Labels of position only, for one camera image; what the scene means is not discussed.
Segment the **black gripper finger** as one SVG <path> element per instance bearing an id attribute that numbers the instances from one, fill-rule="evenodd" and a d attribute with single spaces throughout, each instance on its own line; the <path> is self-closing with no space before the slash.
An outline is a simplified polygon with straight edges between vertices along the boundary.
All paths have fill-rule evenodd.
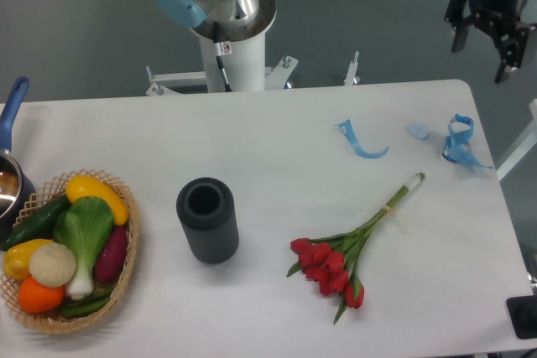
<path id="1" fill-rule="evenodd" d="M 494 77 L 499 84 L 506 81 L 513 70 L 531 63 L 531 25 L 516 22 L 505 30 L 493 22 L 493 43 L 500 56 L 500 64 Z"/>
<path id="2" fill-rule="evenodd" d="M 469 0 L 450 0 L 446 8 L 444 20 L 451 25 L 453 40 L 451 52 L 456 53 L 464 49 L 468 28 L 472 24 L 472 16 L 464 16 L 464 11 Z"/>

